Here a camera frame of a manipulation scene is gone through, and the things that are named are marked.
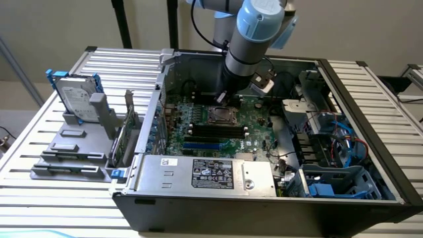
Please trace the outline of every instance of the metal grating table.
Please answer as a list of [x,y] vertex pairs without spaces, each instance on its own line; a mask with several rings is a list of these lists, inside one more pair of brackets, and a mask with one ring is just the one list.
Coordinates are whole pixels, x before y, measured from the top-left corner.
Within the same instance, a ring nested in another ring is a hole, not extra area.
[[[124,91],[133,90],[136,111],[142,116],[160,73],[158,55],[158,51],[97,48],[94,52],[84,53],[70,73],[100,74],[108,102],[118,114],[125,112]],[[415,188],[423,194],[423,173],[419,173],[423,166],[421,137],[412,131],[407,118],[395,111],[367,70],[355,62],[332,61],[331,64]],[[223,237],[137,234],[109,198],[109,183],[30,180],[30,167],[60,129],[62,111],[53,93],[0,160],[0,232],[50,229],[80,238]],[[379,224],[355,237],[420,238],[423,215],[400,224]]]

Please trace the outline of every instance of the black pole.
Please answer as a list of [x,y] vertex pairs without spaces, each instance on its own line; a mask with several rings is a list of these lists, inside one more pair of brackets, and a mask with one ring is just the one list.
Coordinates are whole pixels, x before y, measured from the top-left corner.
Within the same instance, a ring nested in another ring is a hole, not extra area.
[[129,35],[125,8],[124,8],[124,1],[122,0],[112,0],[112,6],[114,9],[114,14],[116,14],[121,43],[122,43],[125,49],[132,49],[130,35]]
[[169,27],[170,48],[178,49],[177,0],[166,0],[166,21],[168,21],[168,27]]

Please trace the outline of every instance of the black cable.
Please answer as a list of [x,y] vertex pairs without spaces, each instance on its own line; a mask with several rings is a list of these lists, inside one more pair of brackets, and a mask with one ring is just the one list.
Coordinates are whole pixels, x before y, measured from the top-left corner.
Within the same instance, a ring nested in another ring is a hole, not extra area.
[[383,78],[379,78],[379,79],[380,79],[381,83],[383,83],[384,86],[388,88],[388,90],[391,91],[391,93],[392,93],[393,96],[396,97],[396,100],[397,100],[400,103],[412,103],[412,102],[423,101],[423,98],[403,101],[403,100],[399,98],[397,94],[395,93],[395,89],[393,89],[391,83],[388,83]]
[[280,159],[280,157],[296,153],[296,151],[291,151],[291,152],[288,152],[288,153],[285,153],[285,154],[283,154],[283,155],[273,155],[273,154],[271,153],[271,147],[272,147],[272,145],[275,144],[275,142],[276,142],[276,140],[272,142],[271,146],[267,148],[267,153],[269,154],[269,156],[276,157],[276,158]]
[[271,59],[265,56],[263,56],[263,59],[265,59],[271,63],[272,71],[275,71],[275,65],[273,65],[273,62],[271,61]]
[[285,154],[283,154],[283,155],[279,155],[279,158],[283,157],[283,156],[287,156],[287,155],[289,155],[289,154],[293,154],[293,153],[296,153],[296,151],[291,151],[291,152],[288,152],[288,153],[285,153]]
[[190,4],[190,21],[192,21],[192,25],[193,25],[193,29],[196,30],[198,36],[202,38],[202,40],[213,47],[221,49],[213,42],[211,42],[205,37],[204,35],[200,33],[200,30],[197,28],[197,25],[196,25],[196,21],[193,19],[193,7],[194,7],[194,4],[196,4],[196,0],[192,1],[192,4]]
[[0,128],[5,130],[5,132],[10,135],[10,137],[16,140],[16,137],[12,135],[12,133],[2,126],[0,126]]
[[193,87],[197,85],[197,83],[194,82],[194,80],[193,79],[186,79],[184,82],[182,82],[182,84],[180,85],[180,95],[181,96],[184,96],[185,94],[185,84],[188,83],[188,82],[190,82],[192,84],[193,84]]
[[332,135],[332,134],[328,134],[328,136],[329,136],[332,139],[335,139],[335,140],[340,143],[340,145],[341,145],[344,148],[347,148],[347,144],[345,144],[345,142],[343,141],[341,138],[339,138],[337,136],[335,136],[335,135]]
[[401,103],[412,103],[412,102],[417,102],[417,101],[423,101],[423,98],[412,99],[412,100],[405,100],[405,101],[400,101],[400,102],[401,102]]
[[[279,75],[283,75],[283,74],[287,74],[287,75],[289,75],[289,77],[291,77],[291,79],[292,79],[292,85],[291,85],[291,90],[289,90],[289,98],[292,98],[292,89],[295,88],[295,76],[292,75],[292,73],[289,73],[288,71],[279,71],[279,72],[276,72],[275,73],[275,85],[276,85],[276,77],[279,76]],[[279,92],[279,89],[280,89],[280,87],[284,87],[284,93],[287,92],[287,90],[288,90],[288,87],[285,86],[285,80],[283,80],[283,81],[280,81],[280,83],[279,83],[279,86],[277,86],[277,90],[276,90],[276,95],[277,95],[277,92]],[[273,90],[275,90],[275,86],[272,87],[272,91],[271,91],[271,100],[273,99]]]

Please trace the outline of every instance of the capacitor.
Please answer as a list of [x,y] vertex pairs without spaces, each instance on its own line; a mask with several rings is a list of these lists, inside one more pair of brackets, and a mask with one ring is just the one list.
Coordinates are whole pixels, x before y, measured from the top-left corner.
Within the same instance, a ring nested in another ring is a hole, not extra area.
[[261,104],[261,103],[255,103],[255,105],[253,105],[253,108],[255,108],[255,109],[261,109],[261,107],[263,107],[263,104]]

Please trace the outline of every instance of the warning label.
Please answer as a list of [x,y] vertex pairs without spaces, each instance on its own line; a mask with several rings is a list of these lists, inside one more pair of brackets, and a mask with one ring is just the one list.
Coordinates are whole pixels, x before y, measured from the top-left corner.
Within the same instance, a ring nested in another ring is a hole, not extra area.
[[233,189],[232,161],[193,160],[190,185],[194,188]]

